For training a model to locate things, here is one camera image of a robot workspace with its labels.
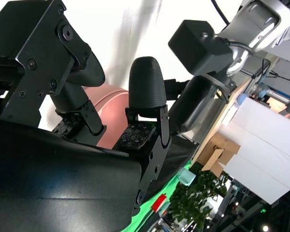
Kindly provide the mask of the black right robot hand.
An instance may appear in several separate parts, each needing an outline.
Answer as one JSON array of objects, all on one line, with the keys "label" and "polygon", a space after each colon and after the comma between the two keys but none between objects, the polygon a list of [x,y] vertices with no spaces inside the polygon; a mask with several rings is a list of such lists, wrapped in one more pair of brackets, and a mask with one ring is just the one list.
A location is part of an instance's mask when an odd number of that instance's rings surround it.
[{"label": "black right robot hand", "polygon": [[0,11],[0,232],[119,232],[140,211],[171,144],[153,57],[129,77],[128,126],[113,149],[84,87],[104,71],[60,0]]}]

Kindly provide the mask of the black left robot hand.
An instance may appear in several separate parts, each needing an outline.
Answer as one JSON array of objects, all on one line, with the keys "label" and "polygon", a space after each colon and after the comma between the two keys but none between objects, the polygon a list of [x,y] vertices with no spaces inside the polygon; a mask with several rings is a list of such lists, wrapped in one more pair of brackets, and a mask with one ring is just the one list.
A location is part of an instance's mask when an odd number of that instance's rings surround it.
[{"label": "black left robot hand", "polygon": [[176,101],[188,82],[189,80],[185,82],[177,82],[175,79],[164,80],[166,99],[168,101]]}]

